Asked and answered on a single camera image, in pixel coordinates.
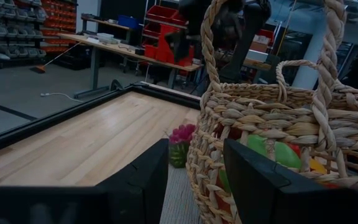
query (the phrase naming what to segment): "gray floor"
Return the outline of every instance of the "gray floor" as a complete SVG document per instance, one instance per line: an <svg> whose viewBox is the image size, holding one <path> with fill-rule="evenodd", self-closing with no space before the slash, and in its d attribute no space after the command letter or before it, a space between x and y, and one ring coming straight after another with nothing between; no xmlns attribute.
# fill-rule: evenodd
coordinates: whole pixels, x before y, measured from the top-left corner
<svg viewBox="0 0 358 224"><path fill-rule="evenodd" d="M46 73L38 74L30 71L29 68L0 69L1 106L42 118L79 103L64 96L40 97L41 93L65 93L73 96L74 92L89 88L90 69L73 71L52 64L47 67ZM134 82L144 81L145 77L136 77L133 70L122 73L115 65L99 69L99 86L109 85L114 78L119 80L123 86L127 86ZM97 95L80 100L87 101L94 97ZM0 132L27 121L20 117L5 115L4 112L0 113Z"/></svg>

